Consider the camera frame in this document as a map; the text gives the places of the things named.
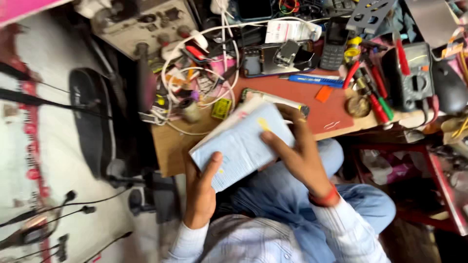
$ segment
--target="book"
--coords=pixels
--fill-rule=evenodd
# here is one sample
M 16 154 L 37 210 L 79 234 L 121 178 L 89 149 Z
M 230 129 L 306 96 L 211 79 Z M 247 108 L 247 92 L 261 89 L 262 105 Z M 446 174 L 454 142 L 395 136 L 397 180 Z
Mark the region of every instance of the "book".
M 271 131 L 292 147 L 295 139 L 273 103 L 254 97 L 193 147 L 189 154 L 201 171 L 211 155 L 222 152 L 223 162 L 212 180 L 220 192 L 276 158 L 260 135 Z

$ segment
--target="computer mouse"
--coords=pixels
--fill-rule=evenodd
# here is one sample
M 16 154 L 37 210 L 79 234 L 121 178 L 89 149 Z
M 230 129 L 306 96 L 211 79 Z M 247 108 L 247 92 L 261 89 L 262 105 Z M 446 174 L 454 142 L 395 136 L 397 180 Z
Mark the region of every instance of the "computer mouse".
M 468 87 L 447 61 L 432 64 L 432 80 L 441 111 L 455 114 L 467 105 Z

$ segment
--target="disassembled phone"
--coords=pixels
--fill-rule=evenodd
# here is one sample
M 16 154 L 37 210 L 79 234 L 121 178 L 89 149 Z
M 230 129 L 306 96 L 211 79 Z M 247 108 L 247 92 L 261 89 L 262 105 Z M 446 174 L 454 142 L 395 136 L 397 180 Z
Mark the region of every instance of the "disassembled phone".
M 291 53 L 283 56 L 285 44 L 272 43 L 258 46 L 250 46 L 242 49 L 244 58 L 242 69 L 246 78 L 279 75 L 285 73 L 308 72 L 315 69 L 320 57 L 314 54 L 314 42 L 312 40 L 293 41 L 299 45 L 299 50 L 291 59 Z M 281 61 L 289 61 L 289 66 Z
M 343 63 L 349 31 L 346 30 L 348 18 L 332 17 L 328 22 L 319 68 L 338 70 Z

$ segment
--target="multimeter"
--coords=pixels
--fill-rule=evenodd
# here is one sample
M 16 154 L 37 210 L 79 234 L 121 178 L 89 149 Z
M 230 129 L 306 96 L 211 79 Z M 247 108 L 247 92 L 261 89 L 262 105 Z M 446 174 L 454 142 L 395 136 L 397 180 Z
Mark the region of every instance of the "multimeter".
M 389 91 L 393 106 L 405 112 L 419 109 L 417 102 L 434 95 L 432 81 L 431 51 L 427 43 L 413 43 L 403 46 L 410 70 L 404 75 L 398 61 L 396 48 L 382 57 L 385 77 L 392 87 Z
M 319 68 L 338 70 L 341 66 L 349 35 L 347 23 L 348 18 L 344 17 L 332 17 L 328 22 Z

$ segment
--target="blue tool handle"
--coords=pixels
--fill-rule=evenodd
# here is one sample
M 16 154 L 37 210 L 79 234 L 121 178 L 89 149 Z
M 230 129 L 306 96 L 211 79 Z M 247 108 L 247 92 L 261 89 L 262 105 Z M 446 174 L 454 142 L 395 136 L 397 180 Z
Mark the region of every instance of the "blue tool handle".
M 295 81 L 295 82 L 309 83 L 309 84 L 327 85 L 332 88 L 341 88 L 343 86 L 342 83 L 339 83 L 340 81 L 331 82 L 331 80 L 324 80 L 320 78 L 307 77 L 307 76 L 301 76 L 301 75 L 290 75 L 288 80 Z

